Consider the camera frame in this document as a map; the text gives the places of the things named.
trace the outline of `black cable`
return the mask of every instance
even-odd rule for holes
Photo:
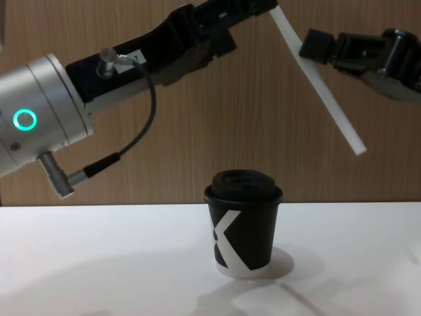
[[[133,66],[135,66],[146,79],[146,82],[149,86],[149,91],[151,92],[151,111],[149,113],[149,117],[140,133],[130,143],[128,143],[126,147],[121,149],[118,153],[113,153],[91,165],[84,167],[83,170],[88,178],[92,178],[96,174],[119,161],[121,156],[131,150],[131,148],[133,148],[146,135],[155,119],[155,115],[157,113],[157,91],[155,90],[155,85],[152,81],[151,75],[141,63],[133,61]]]
[[[144,135],[146,135],[148,130],[151,128],[151,125],[157,113],[157,91],[155,90],[155,85],[153,84],[152,78],[149,75],[146,68],[141,63],[133,61],[133,65],[140,71],[143,77],[145,77],[146,82],[149,86],[149,91],[151,92],[151,112],[149,113],[149,118],[147,119],[145,126],[142,128],[140,133],[130,143],[128,143],[125,148],[121,149],[118,152],[120,156],[123,156],[125,153],[131,150],[131,148],[133,148],[144,137]]]

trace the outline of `wooden wall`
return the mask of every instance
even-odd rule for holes
[[[183,0],[10,0],[0,70],[54,53],[67,65],[160,24]],[[280,0],[297,33],[309,28],[421,36],[418,0]],[[294,61],[269,14],[232,29],[238,49],[159,87],[152,130],[122,162],[60,201],[34,163],[0,179],[4,205],[202,201],[213,174],[254,168],[287,201],[421,198],[421,106],[390,101],[321,68],[368,147],[356,157]],[[57,153],[66,172],[121,148],[142,127],[149,94],[93,116],[95,134]]]

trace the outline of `green ring light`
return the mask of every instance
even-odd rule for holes
[[[30,115],[32,117],[32,124],[29,126],[22,126],[19,123],[19,116],[22,114],[27,114]],[[37,115],[35,114],[35,112],[33,112],[32,110],[29,109],[21,109],[19,111],[17,111],[14,115],[13,115],[13,124],[16,126],[16,128],[18,130],[21,130],[23,132],[28,132],[30,130],[33,130],[35,128],[35,126],[37,126]]]

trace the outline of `cup lid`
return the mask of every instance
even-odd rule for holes
[[[275,180],[254,170],[230,170],[218,173],[212,185],[205,190],[209,203],[277,205],[282,201],[282,190]]]

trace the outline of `cable connector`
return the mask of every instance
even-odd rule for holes
[[[112,78],[116,65],[132,66],[133,59],[126,55],[119,55],[112,47],[104,48],[99,54],[98,76],[104,80]]]
[[[101,171],[104,171],[105,169],[111,167],[119,160],[120,155],[118,153],[113,153],[84,167],[82,170],[73,172],[70,176],[68,176],[68,183],[74,188],[82,184],[83,182],[89,180]]]

